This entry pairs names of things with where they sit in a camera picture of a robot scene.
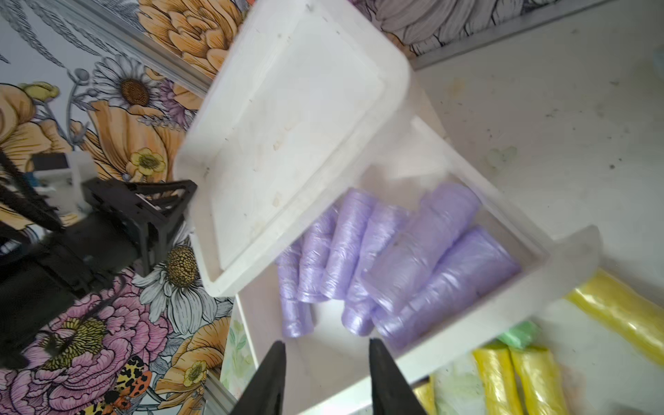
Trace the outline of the purple bag roll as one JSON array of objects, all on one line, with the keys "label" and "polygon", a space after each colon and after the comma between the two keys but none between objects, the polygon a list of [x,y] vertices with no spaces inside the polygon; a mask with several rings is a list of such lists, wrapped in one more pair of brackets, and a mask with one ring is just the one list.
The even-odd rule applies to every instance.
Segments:
[{"label": "purple bag roll", "polygon": [[322,294],[322,281],[337,217],[338,208],[331,206],[304,233],[297,288],[297,299],[303,303],[316,304],[328,300]]},{"label": "purple bag roll", "polygon": [[301,240],[296,240],[276,260],[279,295],[282,308],[282,333],[287,338],[299,338],[314,331],[311,306],[297,299]]},{"label": "purple bag roll", "polygon": [[361,277],[368,273],[377,257],[406,225],[409,214],[400,206],[379,202],[369,217],[342,312],[342,325],[354,335],[368,336],[374,329],[372,312],[375,301],[361,284]]},{"label": "purple bag roll", "polygon": [[442,183],[425,195],[404,229],[361,277],[371,299],[383,311],[399,313],[470,226],[480,207],[476,194],[458,183]]},{"label": "purple bag roll", "polygon": [[376,204],[377,199],[364,190],[351,188],[345,195],[323,273],[325,297],[345,299],[359,259],[361,241]]}]

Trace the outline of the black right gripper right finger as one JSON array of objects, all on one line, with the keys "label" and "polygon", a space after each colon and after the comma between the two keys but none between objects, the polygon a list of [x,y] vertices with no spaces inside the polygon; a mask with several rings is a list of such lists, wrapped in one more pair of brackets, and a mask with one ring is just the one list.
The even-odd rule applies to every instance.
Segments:
[{"label": "black right gripper right finger", "polygon": [[426,415],[384,342],[372,338],[368,348],[373,415]]}]

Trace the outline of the yellow bag roll back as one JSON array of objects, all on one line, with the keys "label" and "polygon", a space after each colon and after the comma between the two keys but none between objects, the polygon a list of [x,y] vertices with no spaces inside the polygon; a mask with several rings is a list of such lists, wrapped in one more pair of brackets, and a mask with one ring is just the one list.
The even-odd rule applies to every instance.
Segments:
[{"label": "yellow bag roll back", "polygon": [[605,328],[619,334],[650,361],[663,364],[663,309],[628,285],[597,269],[566,299]]}]

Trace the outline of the purple bag roll front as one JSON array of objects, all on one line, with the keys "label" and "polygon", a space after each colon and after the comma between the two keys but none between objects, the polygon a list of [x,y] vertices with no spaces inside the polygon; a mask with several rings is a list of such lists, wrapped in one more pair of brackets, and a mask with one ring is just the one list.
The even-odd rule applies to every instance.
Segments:
[{"label": "purple bag roll front", "polygon": [[377,199],[364,190],[351,188],[345,195],[323,273],[325,297],[345,299],[359,259],[361,241],[376,204]]}]

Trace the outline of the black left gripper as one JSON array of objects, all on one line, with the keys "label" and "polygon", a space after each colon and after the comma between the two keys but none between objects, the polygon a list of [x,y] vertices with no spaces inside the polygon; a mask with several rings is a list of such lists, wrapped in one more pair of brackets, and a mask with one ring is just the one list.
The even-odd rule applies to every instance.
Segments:
[{"label": "black left gripper", "polygon": [[101,179],[78,151],[32,158],[37,191],[57,213],[80,219],[44,241],[62,261],[103,273],[139,262],[149,273],[165,261],[197,186],[190,180],[131,183]]}]

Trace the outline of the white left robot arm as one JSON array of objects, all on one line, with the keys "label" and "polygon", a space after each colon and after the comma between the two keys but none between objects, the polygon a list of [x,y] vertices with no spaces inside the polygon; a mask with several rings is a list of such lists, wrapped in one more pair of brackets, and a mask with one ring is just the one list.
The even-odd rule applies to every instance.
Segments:
[{"label": "white left robot arm", "polygon": [[32,240],[1,226],[1,365],[29,366],[24,350],[77,300],[126,285],[122,271],[164,262],[197,186],[98,177],[82,151],[36,154],[22,173],[1,158],[1,202],[46,231]]}]

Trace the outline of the purple bag roll back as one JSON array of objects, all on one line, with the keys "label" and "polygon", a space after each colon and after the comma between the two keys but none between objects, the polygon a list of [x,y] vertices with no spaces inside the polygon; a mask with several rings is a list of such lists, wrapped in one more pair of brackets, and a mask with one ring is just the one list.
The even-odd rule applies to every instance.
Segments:
[{"label": "purple bag roll back", "polygon": [[282,308],[282,333],[287,338],[299,338],[314,331],[311,306],[297,299],[301,240],[296,240],[276,260],[279,295]]}]

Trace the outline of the yellow bag roll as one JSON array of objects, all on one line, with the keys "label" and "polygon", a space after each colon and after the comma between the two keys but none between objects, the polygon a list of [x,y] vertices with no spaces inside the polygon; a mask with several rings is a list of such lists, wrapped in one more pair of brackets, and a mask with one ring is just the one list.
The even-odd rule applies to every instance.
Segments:
[{"label": "yellow bag roll", "polygon": [[597,269],[566,299],[605,328],[619,334],[650,361],[663,364],[663,309],[628,285]]},{"label": "yellow bag roll", "polygon": [[487,414],[523,415],[508,346],[492,342],[475,349],[472,355],[482,382]]},{"label": "yellow bag roll", "polygon": [[569,414],[562,378],[552,352],[534,346],[510,349],[520,377],[527,412],[534,414]]}]

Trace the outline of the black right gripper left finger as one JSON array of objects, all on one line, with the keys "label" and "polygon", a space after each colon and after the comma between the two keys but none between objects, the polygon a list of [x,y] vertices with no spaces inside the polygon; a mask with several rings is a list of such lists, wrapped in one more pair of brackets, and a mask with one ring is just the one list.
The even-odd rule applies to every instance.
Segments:
[{"label": "black right gripper left finger", "polygon": [[285,343],[276,341],[230,415],[280,415],[283,411],[286,368]]}]

